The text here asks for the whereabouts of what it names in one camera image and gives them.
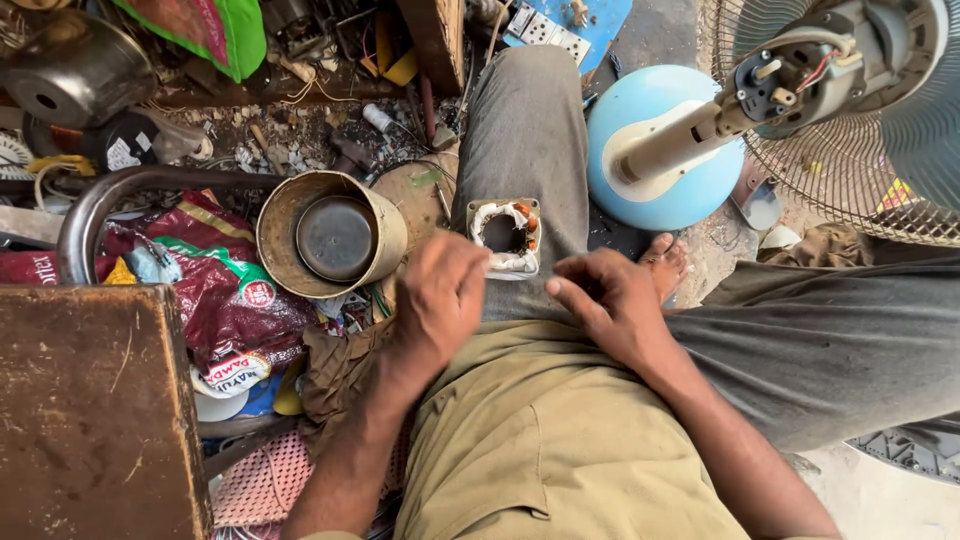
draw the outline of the forearm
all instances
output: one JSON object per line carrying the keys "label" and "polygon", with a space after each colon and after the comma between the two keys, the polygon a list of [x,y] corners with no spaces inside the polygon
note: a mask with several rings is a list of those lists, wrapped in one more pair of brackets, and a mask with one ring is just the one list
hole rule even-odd
{"label": "forearm", "polygon": [[840,538],[809,487],[717,393],[662,320],[652,326],[631,367],[673,409],[717,495],[751,537]]}
{"label": "forearm", "polygon": [[419,396],[394,383],[387,365],[376,362],[371,383],[317,459],[282,540],[328,530],[362,537],[370,528],[397,435]]}

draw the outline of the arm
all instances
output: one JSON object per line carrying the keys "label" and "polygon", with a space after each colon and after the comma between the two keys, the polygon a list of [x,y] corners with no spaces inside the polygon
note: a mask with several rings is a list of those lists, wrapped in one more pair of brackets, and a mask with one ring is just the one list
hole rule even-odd
{"label": "arm", "polygon": [[415,254],[397,290],[394,339],[372,379],[318,457],[281,540],[370,528],[407,412],[480,324],[490,251],[452,233]]}
{"label": "arm", "polygon": [[[670,405],[720,500],[751,537],[841,538],[813,492],[670,335],[649,270],[601,250],[562,260],[554,271],[559,277],[547,283],[547,292],[604,352],[636,371]],[[602,291],[599,303],[578,283]]]}

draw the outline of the gray cloth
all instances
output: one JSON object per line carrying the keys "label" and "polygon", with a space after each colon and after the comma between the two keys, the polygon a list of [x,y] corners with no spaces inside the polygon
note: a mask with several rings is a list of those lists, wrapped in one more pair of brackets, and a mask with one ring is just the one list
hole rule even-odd
{"label": "gray cloth", "polygon": [[[587,251],[580,103],[559,47],[504,51],[481,75],[454,222],[474,199],[536,197],[544,226],[540,277],[488,281],[484,320],[568,321],[542,286],[553,262]],[[960,258],[842,271],[741,263],[708,302],[667,325],[781,451],[960,410]]]}

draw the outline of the fan grille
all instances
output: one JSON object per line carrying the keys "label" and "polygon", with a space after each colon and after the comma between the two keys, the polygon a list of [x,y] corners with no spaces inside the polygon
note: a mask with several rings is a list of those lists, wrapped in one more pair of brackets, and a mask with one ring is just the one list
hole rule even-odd
{"label": "fan grille", "polygon": [[[707,0],[703,37],[712,53],[713,78],[723,81],[741,55],[815,3]],[[958,20],[960,1],[948,3],[950,20]],[[760,128],[767,130],[766,138],[750,130],[744,142],[753,159],[777,186],[827,219],[878,237],[960,246],[960,214],[905,187],[888,156],[897,152],[912,158],[896,160],[901,169],[909,168],[901,171],[909,178],[960,179],[960,98],[950,93],[951,88],[960,93],[960,32],[955,26],[960,25],[950,25],[947,51],[931,78],[903,102],[884,111],[840,116],[779,140],[773,139],[776,129]],[[960,199],[948,183],[926,189],[935,190],[939,201]]]}

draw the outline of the round fan base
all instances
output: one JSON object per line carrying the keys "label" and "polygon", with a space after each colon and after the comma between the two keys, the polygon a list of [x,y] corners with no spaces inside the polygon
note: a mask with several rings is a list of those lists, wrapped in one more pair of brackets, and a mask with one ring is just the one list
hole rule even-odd
{"label": "round fan base", "polygon": [[608,144],[619,143],[614,134],[622,128],[665,116],[690,102],[703,104],[719,90],[708,75],[680,65],[639,69],[611,86],[593,106],[587,123],[587,181],[593,201],[618,221],[646,231],[689,227],[720,207],[743,167],[740,139],[671,179],[670,186],[658,189],[652,200],[629,194],[625,198],[624,189],[617,184],[621,181],[608,178],[603,162],[604,150]]}

